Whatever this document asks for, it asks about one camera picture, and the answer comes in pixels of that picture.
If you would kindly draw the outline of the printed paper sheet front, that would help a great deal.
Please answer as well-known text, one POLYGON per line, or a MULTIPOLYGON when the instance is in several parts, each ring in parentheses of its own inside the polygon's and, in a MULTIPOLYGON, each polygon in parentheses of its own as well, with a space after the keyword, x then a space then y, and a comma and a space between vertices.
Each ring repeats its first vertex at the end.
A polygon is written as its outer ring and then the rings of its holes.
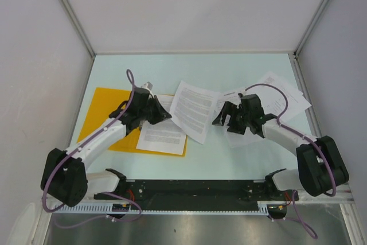
POLYGON ((186 134, 171 120, 155 125, 145 121, 136 148, 157 154, 185 155, 186 134))

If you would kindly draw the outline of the printed paper sheet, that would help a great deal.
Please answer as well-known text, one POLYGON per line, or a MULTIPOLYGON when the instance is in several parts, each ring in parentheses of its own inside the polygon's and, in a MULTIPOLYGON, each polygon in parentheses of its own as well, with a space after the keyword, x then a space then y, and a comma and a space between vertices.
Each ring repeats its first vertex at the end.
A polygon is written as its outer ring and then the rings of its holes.
POLYGON ((185 155, 186 134, 171 120, 155 125, 145 121, 136 148, 157 154, 185 155))
POLYGON ((170 106, 172 121, 200 144, 204 144, 220 93, 181 81, 170 106))

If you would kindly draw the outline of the printed paper sheet top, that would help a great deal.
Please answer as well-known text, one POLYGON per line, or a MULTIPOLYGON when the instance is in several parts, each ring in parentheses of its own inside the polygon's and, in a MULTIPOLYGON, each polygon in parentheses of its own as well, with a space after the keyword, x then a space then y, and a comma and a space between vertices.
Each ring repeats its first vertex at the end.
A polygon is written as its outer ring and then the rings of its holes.
POLYGON ((204 144, 220 93, 181 81, 170 106, 172 121, 200 144, 204 144))

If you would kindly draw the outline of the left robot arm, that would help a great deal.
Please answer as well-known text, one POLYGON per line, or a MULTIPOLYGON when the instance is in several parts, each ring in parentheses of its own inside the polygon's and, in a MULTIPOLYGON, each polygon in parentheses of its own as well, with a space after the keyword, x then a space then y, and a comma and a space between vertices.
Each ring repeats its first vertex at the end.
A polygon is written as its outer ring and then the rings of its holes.
POLYGON ((143 122, 152 125, 171 118, 148 88, 134 88, 127 101, 109 114, 94 132, 65 150, 55 148, 47 156, 41 179, 43 198, 50 195, 63 205, 74 207, 85 196, 107 192, 115 199, 127 192, 123 175, 112 169, 87 173, 102 153, 127 137, 143 122))

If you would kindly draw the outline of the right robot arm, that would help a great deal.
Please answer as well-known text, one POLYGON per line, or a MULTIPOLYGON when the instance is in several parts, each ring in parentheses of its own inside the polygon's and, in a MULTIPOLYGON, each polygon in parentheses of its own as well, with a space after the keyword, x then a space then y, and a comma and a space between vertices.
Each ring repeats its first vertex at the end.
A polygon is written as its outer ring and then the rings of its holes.
POLYGON ((333 197, 337 187, 348 182, 349 173, 332 137, 315 137, 292 129, 276 115, 266 114, 255 94, 239 94, 239 98, 238 105, 226 101, 212 124, 226 126, 227 132, 234 134, 250 131, 296 156, 296 169, 280 169, 268 175, 270 182, 265 184, 264 192, 269 199, 279 199, 286 190, 333 197))

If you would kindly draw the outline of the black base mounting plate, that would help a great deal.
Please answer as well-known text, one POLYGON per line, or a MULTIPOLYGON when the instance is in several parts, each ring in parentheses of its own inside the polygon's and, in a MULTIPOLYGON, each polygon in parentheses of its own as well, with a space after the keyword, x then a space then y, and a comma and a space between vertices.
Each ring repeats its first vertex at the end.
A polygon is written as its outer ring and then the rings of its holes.
POLYGON ((147 210, 239 211, 260 201, 284 202, 292 190, 268 180, 125 180, 113 194, 133 195, 147 210))

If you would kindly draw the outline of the right aluminium corner post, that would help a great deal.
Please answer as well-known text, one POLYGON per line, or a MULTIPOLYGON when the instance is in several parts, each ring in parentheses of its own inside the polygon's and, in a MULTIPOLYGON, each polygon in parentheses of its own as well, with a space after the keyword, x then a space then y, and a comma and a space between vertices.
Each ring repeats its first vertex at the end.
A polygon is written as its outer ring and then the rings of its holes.
POLYGON ((328 7, 331 0, 321 0, 315 13, 313 14, 311 21, 309 22, 306 30, 304 31, 300 41, 298 42, 295 50, 293 51, 293 55, 298 57, 302 52, 304 46, 308 42, 312 32, 314 31, 316 25, 320 21, 321 17, 323 16, 326 8, 328 7))

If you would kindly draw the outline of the aluminium corner post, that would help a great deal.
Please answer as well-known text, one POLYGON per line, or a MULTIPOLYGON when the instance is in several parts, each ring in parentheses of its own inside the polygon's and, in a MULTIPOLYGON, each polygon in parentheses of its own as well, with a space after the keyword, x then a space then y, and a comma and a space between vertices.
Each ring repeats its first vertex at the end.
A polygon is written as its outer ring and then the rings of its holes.
POLYGON ((78 35, 79 39, 81 39, 82 44, 85 47, 85 50, 88 52, 89 56, 94 60, 96 53, 92 47, 92 44, 87 37, 87 34, 80 22, 80 20, 77 17, 77 14, 74 11, 74 8, 72 7, 69 0, 58 0, 62 9, 66 13, 72 27, 74 28, 76 34, 78 35))
POLYGON ((321 0, 315 13, 313 14, 311 21, 309 22, 306 30, 304 31, 300 41, 298 42, 295 50, 293 51, 293 55, 298 57, 302 52, 304 46, 308 42, 312 32, 314 31, 316 25, 320 21, 321 17, 323 16, 326 8, 328 7, 331 0, 321 0))

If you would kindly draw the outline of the aluminium frame rail front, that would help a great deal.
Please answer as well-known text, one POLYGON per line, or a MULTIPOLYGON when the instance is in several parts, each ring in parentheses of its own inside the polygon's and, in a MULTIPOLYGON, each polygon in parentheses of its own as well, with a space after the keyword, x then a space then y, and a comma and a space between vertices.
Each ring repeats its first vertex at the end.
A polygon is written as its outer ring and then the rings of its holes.
POLYGON ((329 197, 321 194, 317 197, 309 195, 305 190, 298 191, 298 202, 305 204, 346 204, 353 203, 353 195, 348 185, 340 185, 337 187, 335 196, 329 197))

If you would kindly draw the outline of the left aluminium corner post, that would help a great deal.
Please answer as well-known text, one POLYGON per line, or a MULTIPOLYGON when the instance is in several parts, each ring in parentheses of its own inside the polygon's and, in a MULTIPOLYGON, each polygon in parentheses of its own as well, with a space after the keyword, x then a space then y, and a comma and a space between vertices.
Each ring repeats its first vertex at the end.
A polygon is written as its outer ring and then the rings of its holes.
POLYGON ((92 44, 87 37, 87 34, 80 22, 80 20, 77 17, 77 14, 74 11, 74 8, 72 7, 69 0, 58 0, 62 9, 66 13, 72 27, 74 28, 76 34, 78 35, 79 39, 81 39, 82 44, 85 47, 85 50, 88 52, 89 56, 94 60, 96 53, 92 47, 92 44))

